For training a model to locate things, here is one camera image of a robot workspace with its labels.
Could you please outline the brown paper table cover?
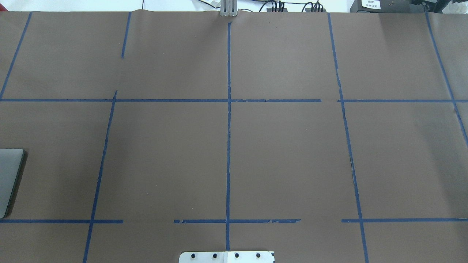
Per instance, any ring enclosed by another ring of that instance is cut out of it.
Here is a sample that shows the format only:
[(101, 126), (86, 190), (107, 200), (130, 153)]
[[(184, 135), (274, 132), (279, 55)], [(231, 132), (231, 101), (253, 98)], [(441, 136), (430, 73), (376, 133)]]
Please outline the brown paper table cover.
[(2, 12), (2, 263), (467, 262), (467, 15)]

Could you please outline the black box device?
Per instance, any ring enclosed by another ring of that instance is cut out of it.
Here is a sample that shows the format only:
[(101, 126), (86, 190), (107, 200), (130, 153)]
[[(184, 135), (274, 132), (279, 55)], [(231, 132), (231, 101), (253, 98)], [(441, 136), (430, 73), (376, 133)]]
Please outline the black box device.
[(426, 8), (413, 0), (355, 0), (350, 13), (424, 13)]

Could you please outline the aluminium frame post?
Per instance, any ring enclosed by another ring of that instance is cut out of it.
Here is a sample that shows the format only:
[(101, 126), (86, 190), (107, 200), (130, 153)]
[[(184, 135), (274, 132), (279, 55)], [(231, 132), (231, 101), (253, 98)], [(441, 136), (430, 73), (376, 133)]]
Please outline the aluminium frame post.
[(224, 17), (235, 17), (238, 15), (239, 9), (237, 0), (220, 0), (220, 15)]

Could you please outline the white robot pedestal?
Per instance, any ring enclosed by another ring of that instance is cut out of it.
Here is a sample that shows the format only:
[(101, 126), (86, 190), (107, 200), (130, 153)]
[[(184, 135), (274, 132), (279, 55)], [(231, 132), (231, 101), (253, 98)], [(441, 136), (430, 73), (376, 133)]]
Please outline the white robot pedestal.
[(198, 251), (183, 252), (179, 263), (274, 263), (270, 251)]

